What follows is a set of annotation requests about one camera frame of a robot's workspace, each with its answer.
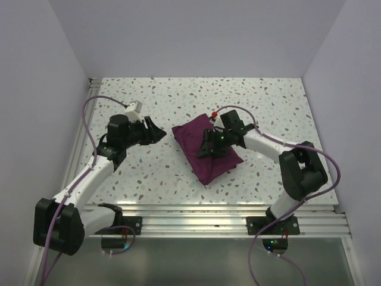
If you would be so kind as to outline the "purple cloth mat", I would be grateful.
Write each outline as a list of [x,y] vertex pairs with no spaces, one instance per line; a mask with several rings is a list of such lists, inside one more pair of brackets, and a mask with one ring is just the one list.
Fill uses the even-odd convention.
[[227,148],[226,155],[222,157],[198,157],[204,130],[212,127],[209,117],[206,114],[201,114],[184,125],[172,128],[175,140],[180,145],[195,176],[203,185],[208,185],[215,178],[243,163],[242,158],[232,147]]

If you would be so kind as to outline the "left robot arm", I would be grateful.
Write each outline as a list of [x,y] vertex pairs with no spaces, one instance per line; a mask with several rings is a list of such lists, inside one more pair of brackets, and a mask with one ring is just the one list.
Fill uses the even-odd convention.
[[135,230],[125,221],[121,207],[99,204],[94,214],[82,211],[101,184],[110,177],[135,145],[156,144],[166,136],[150,117],[130,121],[125,115],[110,117],[92,158],[77,177],[52,199],[42,198],[35,207],[33,242],[47,249],[72,256],[83,241],[97,232],[111,234]]

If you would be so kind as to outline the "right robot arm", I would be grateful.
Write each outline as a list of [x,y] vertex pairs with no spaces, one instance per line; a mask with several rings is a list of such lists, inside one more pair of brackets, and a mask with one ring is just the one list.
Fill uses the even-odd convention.
[[256,151],[280,166],[283,191],[263,217],[263,231],[278,234],[286,228],[301,203],[328,181],[318,150],[308,141],[288,143],[259,131],[255,123],[244,124],[236,110],[211,116],[212,129],[204,131],[199,158],[224,157],[233,145]]

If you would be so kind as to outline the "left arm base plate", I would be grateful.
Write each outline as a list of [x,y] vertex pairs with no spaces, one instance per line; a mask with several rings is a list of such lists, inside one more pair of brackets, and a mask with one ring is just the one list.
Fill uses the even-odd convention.
[[124,216],[121,220],[121,224],[132,228],[136,235],[141,234],[143,226],[143,217],[142,216]]

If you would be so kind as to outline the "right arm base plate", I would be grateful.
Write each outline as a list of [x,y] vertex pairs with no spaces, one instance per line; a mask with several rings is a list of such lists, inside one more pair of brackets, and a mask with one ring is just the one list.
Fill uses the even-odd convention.
[[271,226],[270,218],[267,216],[246,217],[246,228],[248,235],[299,235],[301,233],[298,220],[291,216]]

